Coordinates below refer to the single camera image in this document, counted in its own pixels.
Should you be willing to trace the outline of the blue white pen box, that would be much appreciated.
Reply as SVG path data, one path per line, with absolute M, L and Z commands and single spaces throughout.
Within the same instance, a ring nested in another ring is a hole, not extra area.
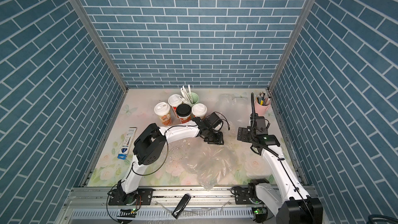
M 136 131 L 137 131 L 136 127 L 128 129 L 126 136 L 123 138 L 123 143 L 117 156 L 118 159 L 125 160 L 127 158 L 131 144 L 132 142 L 134 142 Z

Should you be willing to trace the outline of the back red cup white lid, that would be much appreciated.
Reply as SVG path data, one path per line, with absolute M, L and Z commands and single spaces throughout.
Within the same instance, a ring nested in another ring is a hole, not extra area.
M 182 96 L 179 94 L 171 95 L 168 99 L 168 104 L 171 106 L 175 116 L 178 117 L 176 110 L 179 105 L 183 104 Z

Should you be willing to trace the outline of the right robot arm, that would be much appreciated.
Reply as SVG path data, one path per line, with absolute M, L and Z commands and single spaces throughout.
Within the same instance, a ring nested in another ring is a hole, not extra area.
M 321 224 L 323 206 L 318 198 L 311 197 L 291 170 L 276 136 L 268 134 L 269 123 L 263 116 L 252 114 L 250 126 L 239 128 L 237 140 L 250 143 L 251 150 L 270 166 L 278 186 L 276 193 L 266 180 L 249 184 L 251 198 L 259 200 L 276 217 L 278 224 Z

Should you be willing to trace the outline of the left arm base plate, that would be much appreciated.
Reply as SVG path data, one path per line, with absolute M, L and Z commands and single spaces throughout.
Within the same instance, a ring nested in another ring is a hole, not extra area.
M 146 206 L 152 201 L 154 190 L 152 188 L 139 188 L 133 193 L 125 194 L 121 190 L 112 189 L 108 194 L 108 205 L 116 206 Z

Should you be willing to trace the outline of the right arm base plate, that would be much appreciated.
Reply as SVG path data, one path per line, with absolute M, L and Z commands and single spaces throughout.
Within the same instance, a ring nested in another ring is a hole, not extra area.
M 248 188 L 241 186 L 234 186 L 230 190 L 234 197 L 236 205 L 248 205 L 248 204 L 258 204 L 259 202 L 250 197 L 250 192 Z

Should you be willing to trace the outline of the clear plastic carrier bag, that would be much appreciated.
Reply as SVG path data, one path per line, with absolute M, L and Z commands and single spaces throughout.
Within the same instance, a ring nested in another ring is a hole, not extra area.
M 226 145 L 191 144 L 182 157 L 181 166 L 206 190 L 217 185 L 243 185 L 248 182 L 237 154 Z

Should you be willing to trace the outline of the green straw holder cup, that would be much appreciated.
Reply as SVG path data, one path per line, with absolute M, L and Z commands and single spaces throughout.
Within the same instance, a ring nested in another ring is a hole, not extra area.
M 191 96 L 192 96 L 193 102 L 188 101 L 188 104 L 193 106 L 199 102 L 199 96 L 194 92 L 191 93 Z

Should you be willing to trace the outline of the pink pen holder cup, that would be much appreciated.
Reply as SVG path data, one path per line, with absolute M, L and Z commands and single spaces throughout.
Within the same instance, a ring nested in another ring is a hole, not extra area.
M 264 116 L 270 107 L 271 107 L 270 98 L 267 98 L 265 105 L 261 105 L 261 103 L 258 102 L 257 99 L 255 99 L 255 111 L 259 116 Z

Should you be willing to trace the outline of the red cup white lid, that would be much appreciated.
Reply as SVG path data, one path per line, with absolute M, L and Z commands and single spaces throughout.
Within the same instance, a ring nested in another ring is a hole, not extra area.
M 179 105 L 183 104 L 182 96 L 179 94 L 171 95 L 168 99 L 168 104 L 171 106 L 175 116 L 178 117 L 176 110 Z
M 194 115 L 194 117 L 204 119 L 207 114 L 207 107 L 202 103 L 197 103 L 192 107 L 192 114 Z

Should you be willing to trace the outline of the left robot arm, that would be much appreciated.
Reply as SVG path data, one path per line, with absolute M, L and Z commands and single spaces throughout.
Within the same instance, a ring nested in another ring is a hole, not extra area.
M 186 123 L 170 127 L 150 124 L 134 142 L 134 156 L 130 168 L 110 195 L 121 205 L 137 203 L 141 178 L 152 174 L 145 171 L 160 158 L 164 146 L 169 150 L 169 144 L 172 142 L 197 137 L 202 138 L 207 144 L 223 145 L 221 128 L 224 122 L 216 113 L 212 113 L 204 119 L 194 117 Z

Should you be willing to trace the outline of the right red cup white lid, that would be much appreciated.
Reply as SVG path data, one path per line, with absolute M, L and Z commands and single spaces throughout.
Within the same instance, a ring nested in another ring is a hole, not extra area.
M 197 103 L 192 107 L 192 114 L 194 115 L 194 117 L 204 119 L 207 114 L 207 107 L 202 103 Z

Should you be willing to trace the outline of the orange cup white lid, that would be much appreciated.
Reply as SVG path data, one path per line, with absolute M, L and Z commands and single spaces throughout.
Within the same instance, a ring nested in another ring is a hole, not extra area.
M 164 126 L 172 124 L 171 107 L 166 102 L 160 102 L 154 107 L 155 114 L 159 117 Z

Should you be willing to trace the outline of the black remote on rail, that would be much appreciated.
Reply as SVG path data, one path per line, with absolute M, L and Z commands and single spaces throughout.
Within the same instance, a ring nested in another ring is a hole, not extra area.
M 191 199 L 191 196 L 189 194 L 185 194 L 181 200 L 179 201 L 179 203 L 177 204 L 177 206 L 175 207 L 175 209 L 172 212 L 172 216 L 175 219 L 178 219 L 179 216 L 181 215 L 181 213 L 183 212 L 183 210 L 185 209 L 185 207 L 188 205 L 189 201 Z

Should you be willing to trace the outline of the aluminium front rail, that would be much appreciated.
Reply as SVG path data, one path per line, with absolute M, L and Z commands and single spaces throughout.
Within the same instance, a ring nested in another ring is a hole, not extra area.
M 151 204 L 141 207 L 155 207 L 159 205 L 173 207 L 178 204 L 185 194 L 191 196 L 191 200 L 189 201 L 190 206 L 221 207 L 223 204 L 236 206 L 234 197 L 230 192 L 232 186 L 227 185 L 215 186 L 211 190 L 206 190 L 202 186 L 140 186 L 139 188 L 152 188 L 154 190 Z M 111 190 L 109 187 L 73 188 L 67 198 L 66 205 L 76 208 L 138 207 L 134 205 L 108 205 L 108 194 Z M 259 202 L 258 204 L 248 204 L 245 206 L 255 205 L 264 206 L 265 204 Z

